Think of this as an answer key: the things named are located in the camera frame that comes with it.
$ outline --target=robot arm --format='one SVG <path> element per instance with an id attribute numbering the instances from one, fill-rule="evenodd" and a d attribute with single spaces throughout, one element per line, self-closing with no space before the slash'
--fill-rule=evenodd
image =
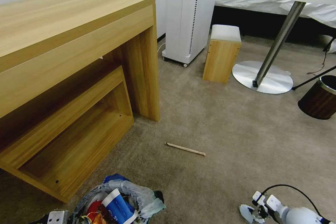
<path id="1" fill-rule="evenodd" d="M 263 224 L 268 217 L 281 224 L 334 224 L 308 208 L 284 206 L 274 195 L 265 196 L 256 191 L 252 198 L 252 203 L 258 208 L 254 209 L 248 205 L 241 205 L 239 208 L 241 215 L 250 224 Z"/>

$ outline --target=plastic bag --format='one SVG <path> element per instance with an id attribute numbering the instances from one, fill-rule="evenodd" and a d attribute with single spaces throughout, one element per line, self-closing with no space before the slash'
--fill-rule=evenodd
<path id="1" fill-rule="evenodd" d="M 121 193 L 129 195 L 133 202 L 138 205 L 137 209 L 140 217 L 139 224 L 148 223 L 149 218 L 151 218 L 153 214 L 156 214 L 166 208 L 162 200 L 156 197 L 153 190 L 133 184 L 121 175 L 114 174 L 112 176 L 107 176 L 103 184 L 93 188 L 82 198 L 75 207 L 68 223 L 78 223 L 78 218 L 82 214 L 82 211 L 84 211 L 86 205 L 97 193 L 109 193 L 116 188 L 118 188 Z"/>

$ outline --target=metal table leg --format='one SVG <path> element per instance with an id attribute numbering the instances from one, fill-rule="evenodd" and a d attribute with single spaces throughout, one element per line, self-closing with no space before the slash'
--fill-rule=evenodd
<path id="1" fill-rule="evenodd" d="M 279 94 L 291 90 L 293 80 L 288 72 L 272 66 L 272 63 L 305 4 L 304 2 L 294 2 L 263 63 L 259 61 L 244 61 L 234 65 L 232 74 L 238 82 L 262 93 Z"/>

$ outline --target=beige carpet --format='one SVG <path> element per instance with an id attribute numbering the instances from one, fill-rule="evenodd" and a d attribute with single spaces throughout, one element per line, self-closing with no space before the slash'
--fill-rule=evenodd
<path id="1" fill-rule="evenodd" d="M 262 61 L 272 43 L 242 40 L 238 62 Z M 313 83 L 282 95 L 249 90 L 233 77 L 227 85 L 211 83 L 202 80 L 205 56 L 203 50 L 183 68 L 159 54 L 160 122 L 135 115 L 134 126 L 68 204 L 1 171 L 0 222 L 28 223 L 56 208 L 72 211 L 87 191 L 114 173 L 163 191 L 167 209 L 152 218 L 153 224 L 244 223 L 239 204 L 250 204 L 255 190 L 276 183 L 300 188 L 336 221 L 336 115 L 317 120 L 297 107 Z M 286 43 L 274 64 L 290 71 L 298 84 L 322 60 L 319 48 Z M 335 64 L 336 55 L 329 55 L 326 69 Z M 165 141 L 206 157 L 165 146 Z M 272 192 L 284 204 L 312 209 L 292 189 Z"/>

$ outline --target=brown trash bin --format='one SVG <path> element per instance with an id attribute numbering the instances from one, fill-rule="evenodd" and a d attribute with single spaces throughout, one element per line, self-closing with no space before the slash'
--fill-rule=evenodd
<path id="1" fill-rule="evenodd" d="M 336 112 L 336 76 L 320 77 L 297 104 L 311 117 L 329 119 Z"/>

